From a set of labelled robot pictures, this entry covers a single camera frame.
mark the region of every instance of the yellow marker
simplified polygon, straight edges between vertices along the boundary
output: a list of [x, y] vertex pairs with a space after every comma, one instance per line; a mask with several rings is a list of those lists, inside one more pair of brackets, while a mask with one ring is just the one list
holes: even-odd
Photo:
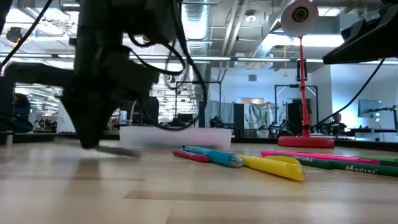
[[252, 169], [267, 172], [293, 180], [304, 181], [305, 175], [300, 162], [291, 157], [267, 156], [265, 158], [254, 156], [242, 156], [244, 165]]

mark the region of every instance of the computer screen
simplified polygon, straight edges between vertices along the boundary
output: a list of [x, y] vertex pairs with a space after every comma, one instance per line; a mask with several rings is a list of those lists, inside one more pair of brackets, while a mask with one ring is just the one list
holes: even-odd
[[358, 117], [359, 118], [380, 118], [380, 112], [369, 112], [369, 110], [381, 109], [382, 102], [377, 100], [359, 100]]

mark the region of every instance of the wooden table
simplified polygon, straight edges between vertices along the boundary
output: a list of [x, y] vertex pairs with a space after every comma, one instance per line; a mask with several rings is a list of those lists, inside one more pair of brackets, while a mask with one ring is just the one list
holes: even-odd
[[[394, 155], [360, 149], [263, 149]], [[296, 182], [146, 150], [142, 158], [84, 151], [67, 143], [0, 147], [0, 223], [255, 224], [398, 223], [398, 178], [305, 167]]]

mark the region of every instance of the ceiling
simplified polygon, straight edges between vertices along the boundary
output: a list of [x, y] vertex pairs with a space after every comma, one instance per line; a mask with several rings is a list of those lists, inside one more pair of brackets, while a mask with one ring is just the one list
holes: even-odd
[[[263, 40], [266, 38], [267, 32], [265, 31], [265, 21], [266, 18], [271, 15], [276, 15], [279, 13], [280, 5], [282, 0], [250, 0], [246, 6], [243, 6], [243, 2], [246, 0], [240, 0], [237, 7], [237, 13], [232, 15], [234, 0], [212, 0], [212, 1], [200, 1], [200, 0], [185, 0], [185, 3], [192, 4], [205, 4], [202, 10], [207, 10], [202, 13], [201, 19], [206, 19], [205, 27], [192, 27], [193, 25], [189, 23], [190, 17], [187, 16], [187, 21], [184, 22], [184, 28], [186, 32], [195, 32], [195, 30], [207, 29], [207, 35], [202, 39], [191, 39], [188, 40], [188, 44], [195, 46], [198, 44], [203, 44], [206, 47], [204, 55], [212, 56], [237, 56], [243, 55], [245, 57], [250, 57], [254, 55], [256, 49], [264, 43]], [[370, 12], [381, 5], [380, 1], [377, 0], [357, 0], [357, 1], [314, 1], [318, 6], [320, 11], [320, 16], [325, 17], [335, 17], [338, 14], [352, 14], [358, 15], [359, 13]], [[63, 1], [63, 3], [74, 3], [72, 0]], [[12, 50], [15, 43], [12, 43], [6, 39], [6, 32], [11, 27], [21, 27], [22, 33], [24, 34], [26, 30], [32, 25], [35, 17], [38, 15], [40, 8], [21, 8], [14, 6], [7, 16], [7, 22], [0, 36], [0, 53], [7, 53]], [[238, 25], [238, 20], [240, 15], [246, 14], [246, 12], [252, 10], [252, 14], [256, 17], [256, 20], [248, 22], [245, 20], [247, 16], [242, 16], [243, 20], [241, 25]], [[59, 5], [52, 5], [50, 9], [45, 13], [44, 18], [39, 23], [34, 33], [29, 37], [28, 41], [20, 48], [18, 53], [20, 54], [74, 54], [74, 47], [70, 46], [69, 38], [75, 37], [77, 33], [77, 23], [78, 23], [79, 12], [74, 9], [69, 11], [61, 10]], [[223, 42], [226, 37], [226, 31], [228, 22], [232, 21], [234, 29], [229, 35], [229, 45], [231, 46], [230, 53], [228, 50], [223, 53]], [[237, 29], [237, 35], [234, 39], [233, 32]], [[132, 48], [139, 55], [168, 55], [169, 51], [165, 47], [160, 47], [158, 45], [149, 47], [146, 49], [136, 47], [125, 36], [123, 44]], [[305, 47], [305, 57], [312, 59], [320, 59], [325, 54], [327, 54], [333, 47]], [[299, 48], [294, 45], [286, 45], [285, 47], [273, 46], [266, 56], [277, 57], [277, 58], [298, 58]], [[14, 60], [30, 60], [35, 62], [43, 62], [51, 66], [61, 67], [61, 68], [73, 68], [73, 59], [67, 58], [32, 58], [32, 56], [27, 55], [26, 58], [17, 58]], [[162, 68], [164, 67], [163, 61], [157, 61], [156, 66]], [[273, 63], [272, 68], [278, 70], [284, 68], [285, 63]], [[317, 69], [321, 64], [308, 64], [309, 72], [311, 69]], [[171, 69], [178, 69], [177, 64], [172, 64]], [[295, 68], [295, 63], [288, 63], [289, 68]], [[174, 93], [170, 90], [166, 90], [167, 86], [163, 82], [163, 78], [160, 79], [156, 86], [154, 86], [154, 91], [152, 94], [159, 98], [161, 106], [161, 114], [165, 117], [172, 117], [174, 114]], [[178, 96], [177, 110], [178, 113], [192, 113], [197, 110], [197, 104], [194, 100], [198, 93], [197, 88], [193, 88], [190, 85], [186, 86], [187, 90], [182, 91], [181, 95]], [[33, 86], [28, 88], [27, 85], [23, 85], [20, 91], [27, 91], [32, 96], [32, 99], [37, 101], [42, 101], [40, 95], [35, 94], [37, 91], [46, 95], [46, 97], [53, 96], [55, 93], [59, 93], [60, 89], [57, 87], [47, 88], [46, 86]]]

